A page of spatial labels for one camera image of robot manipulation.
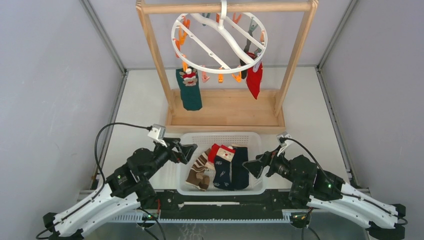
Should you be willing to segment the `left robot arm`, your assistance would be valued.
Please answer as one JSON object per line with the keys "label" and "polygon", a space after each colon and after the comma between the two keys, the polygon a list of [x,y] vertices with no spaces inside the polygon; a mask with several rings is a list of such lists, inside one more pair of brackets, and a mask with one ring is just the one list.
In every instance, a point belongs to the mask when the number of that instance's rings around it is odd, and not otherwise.
{"label": "left robot arm", "polygon": [[111,219],[130,210],[149,209],[157,200],[150,178],[168,161],[187,164],[197,144],[166,137],[154,149],[139,148],[105,179],[104,184],[71,208],[43,216],[49,240],[82,240]]}

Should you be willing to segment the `brown striped sock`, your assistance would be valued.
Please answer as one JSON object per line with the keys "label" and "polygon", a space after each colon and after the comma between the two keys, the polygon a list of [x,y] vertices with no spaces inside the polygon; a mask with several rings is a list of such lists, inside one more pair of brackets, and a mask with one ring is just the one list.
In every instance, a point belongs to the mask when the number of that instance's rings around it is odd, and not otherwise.
{"label": "brown striped sock", "polygon": [[185,183],[196,187],[200,191],[206,191],[210,185],[210,177],[205,174],[207,171],[214,171],[214,165],[209,161],[209,153],[211,149],[207,149],[199,155],[191,166]]}

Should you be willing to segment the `white round clip hanger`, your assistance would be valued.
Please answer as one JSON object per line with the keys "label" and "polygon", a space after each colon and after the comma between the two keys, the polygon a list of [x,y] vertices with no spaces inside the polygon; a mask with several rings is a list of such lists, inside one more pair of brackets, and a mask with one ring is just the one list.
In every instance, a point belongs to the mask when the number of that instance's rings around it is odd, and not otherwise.
{"label": "white round clip hanger", "polygon": [[[173,23],[170,38],[176,56],[184,67],[217,75],[235,75],[263,61],[268,48],[268,31],[251,12],[230,10],[226,0],[220,1],[215,19],[211,12],[182,13]],[[253,36],[249,25],[258,25]],[[247,39],[249,53],[244,52]],[[245,62],[240,66],[240,59]]]}

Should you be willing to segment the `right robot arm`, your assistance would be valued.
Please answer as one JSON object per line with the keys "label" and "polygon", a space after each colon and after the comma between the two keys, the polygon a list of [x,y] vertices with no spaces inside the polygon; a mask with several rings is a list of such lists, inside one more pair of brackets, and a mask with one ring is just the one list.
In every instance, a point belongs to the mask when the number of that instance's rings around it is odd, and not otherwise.
{"label": "right robot arm", "polygon": [[321,209],[350,220],[377,240],[403,240],[406,235],[406,207],[387,204],[357,190],[337,175],[321,170],[304,155],[286,159],[277,150],[244,162],[255,178],[268,167],[267,177],[278,174],[291,182],[289,203],[299,209]]}

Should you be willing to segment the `navy sock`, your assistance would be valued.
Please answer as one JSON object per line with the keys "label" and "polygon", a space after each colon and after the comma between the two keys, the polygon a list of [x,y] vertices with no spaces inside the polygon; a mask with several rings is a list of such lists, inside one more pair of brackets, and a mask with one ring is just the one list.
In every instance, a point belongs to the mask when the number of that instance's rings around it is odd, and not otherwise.
{"label": "navy sock", "polygon": [[234,147],[235,154],[231,162],[231,184],[235,190],[243,190],[249,186],[249,171],[243,163],[249,160],[247,147]]}

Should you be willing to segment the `dark printed sock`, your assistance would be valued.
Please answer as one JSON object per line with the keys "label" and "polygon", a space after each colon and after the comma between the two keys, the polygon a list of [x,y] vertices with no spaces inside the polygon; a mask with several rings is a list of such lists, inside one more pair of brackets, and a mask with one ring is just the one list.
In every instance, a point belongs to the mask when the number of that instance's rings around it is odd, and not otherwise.
{"label": "dark printed sock", "polygon": [[232,160],[235,152],[233,148],[220,145],[214,159],[215,176],[213,185],[215,188],[226,191],[234,190],[232,185]]}

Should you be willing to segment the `red sock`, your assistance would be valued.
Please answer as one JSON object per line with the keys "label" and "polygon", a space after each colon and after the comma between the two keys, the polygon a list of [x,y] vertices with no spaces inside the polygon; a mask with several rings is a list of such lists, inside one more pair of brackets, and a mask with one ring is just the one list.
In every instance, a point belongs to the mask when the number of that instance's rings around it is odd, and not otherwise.
{"label": "red sock", "polygon": [[255,64],[254,66],[247,69],[246,76],[247,88],[255,100],[258,99],[260,93],[262,78],[263,64],[262,60],[260,60],[258,64]]}
{"label": "red sock", "polygon": [[211,171],[215,170],[215,157],[220,147],[220,145],[215,143],[208,150],[205,151],[207,159],[205,166]]}

